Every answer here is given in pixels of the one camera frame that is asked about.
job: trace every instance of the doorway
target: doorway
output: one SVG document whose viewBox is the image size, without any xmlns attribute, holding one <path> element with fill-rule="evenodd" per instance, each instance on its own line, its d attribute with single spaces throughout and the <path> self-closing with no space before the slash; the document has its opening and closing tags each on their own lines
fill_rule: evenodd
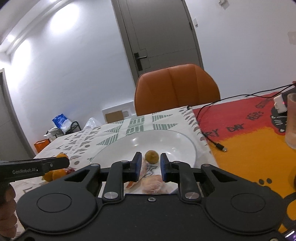
<svg viewBox="0 0 296 241">
<path fill-rule="evenodd" d="M 0 160 L 26 160 L 35 156 L 18 122 L 0 69 Z"/>
<path fill-rule="evenodd" d="M 112 0 L 135 81 L 143 73 L 180 64 L 203 68 L 185 0 Z"/>
</svg>

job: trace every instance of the white patterned tablecloth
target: white patterned tablecloth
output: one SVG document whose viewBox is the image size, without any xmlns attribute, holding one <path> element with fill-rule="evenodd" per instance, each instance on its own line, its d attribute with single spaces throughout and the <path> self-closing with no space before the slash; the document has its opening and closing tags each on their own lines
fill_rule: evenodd
<svg viewBox="0 0 296 241">
<path fill-rule="evenodd" d="M 147 130 L 173 130 L 186 135 L 197 150 L 197 161 L 194 167 L 199 168 L 203 163 L 217 166 L 205 137 L 200 132 L 193 111 L 187 107 L 125 119 L 59 137 L 45 147 L 36 158 L 53 157 L 63 152 L 70 159 L 70 167 L 80 169 L 89 165 L 96 154 L 106 146 L 127 135 Z M 45 183 L 41 177 L 12 183 L 17 194 L 16 201 L 24 193 Z M 17 225 L 19 235 L 23 228 L 19 221 Z"/>
</svg>

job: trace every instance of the door handle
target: door handle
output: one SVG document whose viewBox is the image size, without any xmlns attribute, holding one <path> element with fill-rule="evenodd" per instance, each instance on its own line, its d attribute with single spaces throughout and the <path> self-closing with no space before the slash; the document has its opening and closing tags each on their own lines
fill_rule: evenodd
<svg viewBox="0 0 296 241">
<path fill-rule="evenodd" d="M 138 67 L 138 71 L 142 71 L 143 67 L 142 67 L 141 59 L 147 58 L 147 56 L 140 57 L 138 52 L 134 53 L 134 56 L 135 56 L 135 60 L 136 60 L 136 65 Z"/>
</svg>

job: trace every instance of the door frame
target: door frame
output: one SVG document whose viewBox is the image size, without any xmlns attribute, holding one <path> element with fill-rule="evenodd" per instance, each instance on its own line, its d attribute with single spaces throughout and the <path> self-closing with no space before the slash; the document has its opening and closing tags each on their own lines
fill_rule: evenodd
<svg viewBox="0 0 296 241">
<path fill-rule="evenodd" d="M 195 27 L 193 25 L 193 22 L 192 22 L 192 19 L 191 19 L 191 16 L 190 16 L 190 13 L 189 13 L 189 10 L 187 8 L 185 0 L 180 0 L 180 1 L 183 3 L 184 9 L 185 9 L 185 12 L 186 12 L 186 15 L 187 15 L 188 22 L 189 22 L 189 24 L 191 25 L 191 28 L 192 28 L 191 32 L 192 32 L 193 39 L 194 39 L 194 42 L 195 42 L 197 55 L 198 55 L 198 59 L 199 59 L 199 62 L 200 62 L 200 67 L 202 69 L 204 69 L 204 66 L 203 66 L 203 63 L 202 63 L 202 56 L 201 56 L 201 53 L 200 53 L 200 47 L 199 47 L 196 32 L 195 32 Z M 128 39 L 128 33 L 127 33 L 127 30 L 126 30 L 126 26 L 124 24 L 124 20 L 123 20 L 123 17 L 122 17 L 120 5 L 119 5 L 118 0 L 111 0 L 111 2 L 112 2 L 112 5 L 113 5 L 113 10 L 114 10 L 115 17 L 116 17 L 118 27 L 119 27 L 119 31 L 120 31 L 120 34 L 121 34 L 123 46 L 125 48 L 128 63 L 129 63 L 130 69 L 131 69 L 131 74 L 133 76 L 133 80 L 134 80 L 135 86 L 136 86 L 138 78 L 139 78 L 139 74 L 138 74 L 138 71 L 137 71 L 133 51 L 131 49 L 131 45 L 130 45 L 130 42 L 129 42 L 129 39 Z"/>
<path fill-rule="evenodd" d="M 13 104 L 10 98 L 10 94 L 9 94 L 9 89 L 7 86 L 7 81 L 6 81 L 6 77 L 5 77 L 5 71 L 4 69 L 0 69 L 0 73 L 2 73 L 2 78 L 3 81 L 0 80 L 0 86 L 1 86 L 1 90 L 2 90 L 2 94 L 4 97 L 4 102 L 6 104 L 11 122 L 13 124 L 13 127 L 17 133 L 18 138 L 20 139 L 21 143 L 23 144 L 25 151 L 27 152 L 28 156 L 30 158 L 34 158 L 36 156 L 36 154 L 34 153 L 32 147 L 30 146 L 23 130 L 22 127 L 18 121 L 17 115 L 15 113 L 15 110 L 13 108 Z"/>
</svg>

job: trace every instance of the red and yellow tablecloth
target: red and yellow tablecloth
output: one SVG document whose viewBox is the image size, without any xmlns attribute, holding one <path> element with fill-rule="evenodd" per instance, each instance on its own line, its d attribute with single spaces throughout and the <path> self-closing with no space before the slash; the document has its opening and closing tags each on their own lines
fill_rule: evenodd
<svg viewBox="0 0 296 241">
<path fill-rule="evenodd" d="M 296 150 L 285 142 L 287 116 L 273 104 L 272 98 L 254 97 L 213 105 L 201 111 L 198 121 L 206 135 L 228 149 L 225 153 L 209 144 L 221 169 L 269 186 L 284 198 L 284 232 L 296 227 Z"/>
</svg>

